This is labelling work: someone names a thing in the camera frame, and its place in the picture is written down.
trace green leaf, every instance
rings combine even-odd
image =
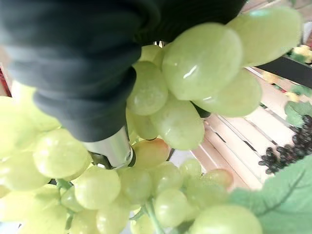
[[[297,95],[305,95],[307,97],[312,96],[312,89],[304,86],[304,85],[293,85],[290,89],[290,92],[295,93]]]
[[[269,178],[261,191],[236,189],[231,202],[250,209],[265,234],[312,234],[312,156]]]
[[[293,126],[301,127],[303,124],[302,116],[312,116],[312,105],[307,102],[288,101],[284,107],[287,115],[286,121]]]
[[[304,55],[300,55],[300,54],[296,54],[296,53],[292,53],[290,55],[290,58],[297,61],[297,62],[300,62],[300,63],[305,63],[306,62],[306,59],[307,57],[304,56]]]

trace green grape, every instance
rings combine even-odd
[[[10,192],[0,199],[0,221],[25,221],[43,209],[57,205],[59,199],[59,190],[51,184],[29,192]]]
[[[138,220],[130,221],[130,231],[132,234],[154,234],[155,229],[148,215],[144,214]]]
[[[0,181],[10,190],[33,190],[50,180],[36,168],[32,152],[19,152],[0,162]]]
[[[0,116],[3,114],[18,115],[20,114],[13,98],[0,96]]]
[[[155,200],[155,215],[163,227],[176,227],[187,215],[188,203],[177,189],[163,191]]]
[[[213,182],[224,188],[229,188],[233,184],[233,175],[225,169],[215,169],[202,176],[202,180]]]
[[[75,196],[84,208],[98,210],[114,201],[120,188],[120,180],[115,170],[93,166],[76,180]]]
[[[66,226],[66,208],[55,205],[30,217],[17,234],[64,234]]]
[[[75,197],[75,187],[71,187],[68,189],[61,198],[61,204],[74,211],[74,212],[80,212],[83,211],[84,208],[77,202],[76,197]]]
[[[33,156],[42,174],[51,178],[64,178],[85,166],[89,152],[67,130],[56,129],[39,140]]]
[[[97,213],[97,229],[101,234],[119,234],[127,225],[130,210],[117,199]]]
[[[262,234],[261,224],[249,210],[236,205],[214,206],[195,220],[190,234]]]
[[[160,136],[174,149],[196,149],[204,138],[203,121],[195,107],[173,95],[169,95],[166,104],[150,119]]]
[[[84,210],[74,215],[69,234],[99,234],[97,229],[98,211]]]
[[[143,140],[133,145],[136,154],[135,168],[149,169],[165,162],[169,157],[168,145],[159,138]]]
[[[244,47],[243,66],[259,66],[277,59],[300,43],[302,18],[288,7],[264,8],[241,14],[227,26]]]
[[[152,140],[158,136],[158,133],[148,116],[139,116],[126,109],[126,117],[127,123],[128,120],[129,122],[132,121],[133,131],[135,131],[140,138]]]
[[[141,57],[138,61],[148,61],[161,67],[163,50],[157,45],[146,45],[142,47]]]
[[[132,204],[144,204],[152,192],[152,179],[145,170],[127,168],[120,175],[121,191]]]
[[[261,101],[262,90],[255,77],[241,70],[236,78],[219,93],[194,104],[200,108],[228,117],[243,117],[254,111]]]
[[[166,102],[168,88],[161,71],[151,62],[138,62],[136,83],[127,99],[128,109],[141,116],[158,111]]]
[[[7,195],[10,192],[8,188],[6,188],[3,185],[0,185],[0,198],[3,198],[5,195]]]
[[[12,84],[12,97],[18,108],[25,113],[40,131],[49,131],[61,126],[60,122],[35,106],[33,95],[35,89],[14,81]]]
[[[150,171],[153,180],[153,194],[158,195],[166,189],[180,189],[183,183],[183,177],[180,170],[171,162],[153,168]]]
[[[199,209],[198,206],[188,203],[188,206],[186,209],[185,221],[194,220],[200,213],[201,213],[201,210]]]
[[[38,136],[38,131],[21,115],[0,114],[0,158],[10,156],[13,150],[27,148]]]
[[[226,203],[229,197],[224,187],[202,179],[188,182],[186,196],[192,205],[200,209]]]
[[[231,82],[241,68],[242,58],[242,43],[234,30],[205,23],[175,39],[165,52],[162,71],[177,99],[199,100]]]
[[[185,160],[179,169],[185,179],[188,177],[200,178],[201,176],[201,165],[195,158]]]
[[[87,160],[85,161],[83,167],[78,172],[76,172],[73,175],[67,176],[67,177],[65,177],[63,179],[66,180],[66,181],[72,181],[74,179],[77,179],[79,176],[81,176],[82,173],[84,173],[88,169],[88,167],[91,166],[92,161],[93,160],[92,160],[91,155],[88,155],[87,156]]]

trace grape stem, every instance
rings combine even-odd
[[[156,230],[157,234],[165,234],[164,230],[162,229],[159,221],[157,220],[156,216],[155,216],[155,211],[154,211],[154,206],[153,206],[153,201],[152,199],[149,199],[146,204],[145,204],[146,210],[147,210],[147,214],[150,217],[154,228]]]
[[[74,212],[71,210],[67,210],[67,213],[69,214],[69,217],[67,218],[66,221],[66,228],[65,230],[69,230],[72,226],[73,218],[74,218]]]
[[[65,179],[55,179],[55,181],[57,182],[57,187],[59,189],[69,190],[72,187],[71,183],[66,181]]]
[[[129,220],[135,220],[137,221],[139,218],[141,218],[145,213],[147,213],[145,205],[141,207],[140,211],[136,213],[133,217],[131,217]]]

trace red-tinged grape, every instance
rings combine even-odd
[[[241,68],[242,58],[242,43],[234,30],[218,23],[204,23],[183,32],[171,43],[162,71],[169,90],[179,100],[199,100],[231,82]]]
[[[134,167],[149,169],[165,162],[169,157],[168,145],[159,138],[155,140],[143,140],[133,145],[136,154]]]
[[[241,70],[220,92],[194,104],[212,113],[227,117],[243,117],[254,111],[261,101],[262,90],[255,77]]]
[[[0,162],[0,181],[10,190],[33,190],[50,180],[36,168],[32,152],[18,152]]]
[[[130,210],[119,199],[97,213],[97,229],[101,234],[119,234],[127,225]]]
[[[234,181],[233,175],[225,169],[215,169],[209,171],[202,176],[202,180],[207,180],[209,182],[216,183],[225,188],[231,187]]]
[[[177,189],[163,191],[155,200],[155,215],[163,227],[176,227],[187,215],[188,202]]]
[[[89,152],[67,130],[57,129],[38,141],[33,156],[42,174],[51,178],[64,178],[85,167]]]
[[[153,194],[158,195],[167,189],[180,189],[183,183],[183,177],[178,169],[171,162],[153,168],[150,171],[153,180]]]
[[[121,191],[132,204],[144,204],[152,192],[152,179],[145,170],[127,168],[120,176]]]
[[[17,234],[64,234],[66,208],[55,205],[29,217]]]
[[[127,108],[141,116],[158,111],[166,102],[168,88],[161,71],[151,62],[138,62],[136,83],[127,99]]]
[[[203,121],[195,107],[173,95],[168,96],[166,104],[150,119],[159,135],[174,149],[196,149],[204,138]]]
[[[25,221],[50,206],[59,204],[59,190],[47,184],[29,192],[10,192],[0,199],[0,221]]]
[[[93,166],[86,170],[75,183],[75,196],[86,209],[98,210],[113,202],[121,188],[115,170]]]
[[[130,230],[132,234],[154,234],[154,226],[148,217],[144,214],[138,220],[130,221]]]
[[[200,209],[226,203],[229,197],[224,187],[202,179],[187,183],[186,196],[192,205]]]
[[[163,50],[157,45],[146,45],[142,47],[141,57],[138,61],[148,61],[161,67]]]
[[[126,108],[126,118],[127,123],[132,126],[132,130],[135,131],[140,138],[152,140],[158,136],[149,116],[136,115]]]
[[[98,211],[84,210],[74,215],[69,234],[99,234],[97,229]]]
[[[77,202],[75,197],[75,187],[68,189],[61,197],[61,204],[74,212],[83,211],[84,208]]]
[[[200,178],[201,176],[201,165],[199,161],[195,158],[190,158],[190,159],[185,160],[181,164],[179,169],[185,179],[188,177]]]
[[[35,106],[33,102],[33,95],[35,89],[18,83],[16,80],[12,84],[12,97],[16,102],[21,112],[25,113],[35,127],[40,131],[49,131],[52,129],[59,128],[60,122]]]
[[[196,219],[190,234],[262,234],[258,219],[244,207],[221,205],[207,208]]]
[[[241,14],[227,26],[243,42],[243,66],[259,66],[296,47],[301,40],[302,23],[295,9],[273,7]]]

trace grape bunch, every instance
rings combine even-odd
[[[284,147],[277,146],[276,152],[269,147],[266,150],[266,155],[261,156],[262,161],[259,161],[259,165],[268,167],[267,174],[275,174],[289,164],[296,163],[312,154],[312,117],[304,115],[302,120],[302,128],[291,127],[296,133],[292,137],[293,146],[290,144],[286,144]]]
[[[278,7],[227,25],[195,26],[164,48],[143,47],[125,110],[136,154],[129,168],[108,170],[94,162],[81,142],[33,104],[35,89],[14,81],[13,98],[0,97],[0,221],[22,223],[18,234],[118,234],[135,211],[133,234],[182,226],[190,234],[262,234],[254,214],[230,204],[229,172],[202,175],[195,159],[179,168],[166,160],[170,147],[189,150],[202,141],[200,108],[229,117],[257,108],[261,89],[244,67],[283,55],[297,45],[300,30],[299,14]],[[296,155],[308,152],[308,133],[304,125]]]

